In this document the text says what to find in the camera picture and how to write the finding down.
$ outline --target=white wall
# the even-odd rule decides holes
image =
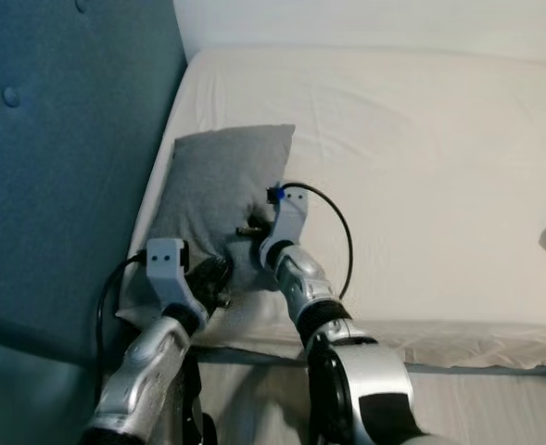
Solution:
[[[173,0],[186,57],[220,45],[397,46],[546,62],[546,0]]]

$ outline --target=black joint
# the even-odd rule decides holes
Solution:
[[[373,443],[400,445],[425,436],[414,421],[406,394],[372,394],[359,398],[365,431]]]
[[[320,326],[341,318],[351,317],[340,301],[322,299],[308,306],[299,316],[297,324],[303,346],[307,346],[310,337]]]
[[[333,341],[334,346],[350,346],[350,345],[376,345],[377,340],[372,337],[350,337]]]
[[[145,445],[132,434],[118,433],[111,429],[90,428],[83,433],[79,445]]]
[[[182,254],[180,255],[180,266],[184,267],[184,273],[190,269],[190,246],[188,241],[184,241],[184,247],[182,248]]]
[[[266,202],[269,204],[278,204],[279,202],[279,196],[278,196],[278,188],[271,187],[266,189]]]
[[[190,409],[192,410],[192,402],[202,391],[197,356],[193,354],[186,355],[182,363],[182,369],[184,370],[184,399],[190,400]]]
[[[182,304],[170,304],[163,310],[162,315],[177,320],[189,337],[191,337],[200,326],[200,320],[198,320],[197,315]]]
[[[353,443],[349,380],[340,358],[328,345],[314,345],[308,372],[311,428],[331,443]]]
[[[274,269],[274,265],[281,254],[281,250],[293,246],[293,244],[293,241],[289,241],[288,239],[274,243],[266,254],[267,264]]]
[[[136,256],[139,259],[138,262],[146,266],[146,249],[144,248],[143,250],[139,250],[136,253]]]

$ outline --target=blue upholstered headboard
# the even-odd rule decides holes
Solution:
[[[93,357],[184,69],[171,0],[0,0],[0,343]]]

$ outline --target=headboard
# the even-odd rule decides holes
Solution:
[[[185,67],[171,0],[0,0],[0,343],[93,357]]]
[[[546,0],[174,0],[188,60],[225,45],[384,46],[546,62]]]

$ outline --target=bed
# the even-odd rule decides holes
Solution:
[[[410,363],[546,365],[546,65],[204,50],[173,104],[130,252],[146,241],[175,138],[262,123],[297,126],[286,178],[324,190],[349,221],[344,302],[361,327]],[[302,245],[340,287],[345,239],[331,210],[310,203]],[[134,318],[125,307],[119,316]],[[198,343],[285,357],[300,349],[282,296],[264,291],[235,296]]]

